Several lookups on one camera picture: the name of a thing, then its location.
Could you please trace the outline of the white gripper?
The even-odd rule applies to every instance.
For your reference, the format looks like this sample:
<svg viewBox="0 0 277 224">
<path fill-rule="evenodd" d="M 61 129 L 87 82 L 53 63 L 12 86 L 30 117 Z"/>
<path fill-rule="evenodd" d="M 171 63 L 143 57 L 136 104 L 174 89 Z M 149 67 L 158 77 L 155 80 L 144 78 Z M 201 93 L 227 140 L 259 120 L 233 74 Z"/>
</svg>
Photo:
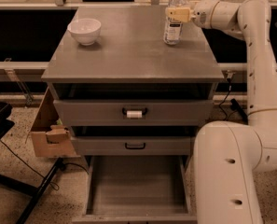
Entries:
<svg viewBox="0 0 277 224">
<path fill-rule="evenodd" d="M 180 22 L 191 22 L 200 28 L 213 29 L 213 15 L 219 0 L 201 0 L 191 7 L 167 7 L 165 15 Z"/>
</svg>

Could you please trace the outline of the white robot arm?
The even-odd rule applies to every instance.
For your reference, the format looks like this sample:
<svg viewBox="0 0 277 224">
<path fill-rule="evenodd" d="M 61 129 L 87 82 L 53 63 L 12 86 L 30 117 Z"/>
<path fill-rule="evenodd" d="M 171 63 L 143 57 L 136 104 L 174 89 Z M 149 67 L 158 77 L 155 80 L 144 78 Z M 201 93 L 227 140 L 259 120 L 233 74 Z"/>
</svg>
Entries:
<svg viewBox="0 0 277 224">
<path fill-rule="evenodd" d="M 248 123 L 214 121 L 198 131 L 193 153 L 197 220 L 263 224 L 253 173 L 277 169 L 277 63 L 270 43 L 270 3 L 202 0 L 194 7 L 168 7 L 165 14 L 246 42 Z"/>
</svg>

